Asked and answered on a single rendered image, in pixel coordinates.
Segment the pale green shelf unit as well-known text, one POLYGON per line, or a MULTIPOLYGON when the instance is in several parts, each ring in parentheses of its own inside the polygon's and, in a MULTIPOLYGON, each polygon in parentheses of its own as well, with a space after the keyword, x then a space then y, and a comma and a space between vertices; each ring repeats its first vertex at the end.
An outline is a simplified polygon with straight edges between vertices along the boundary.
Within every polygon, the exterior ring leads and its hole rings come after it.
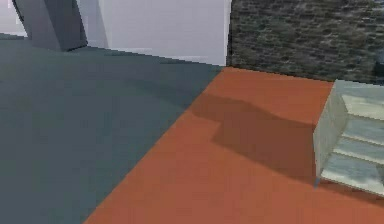
POLYGON ((384 86, 335 81, 313 147, 318 180, 384 197, 384 86))

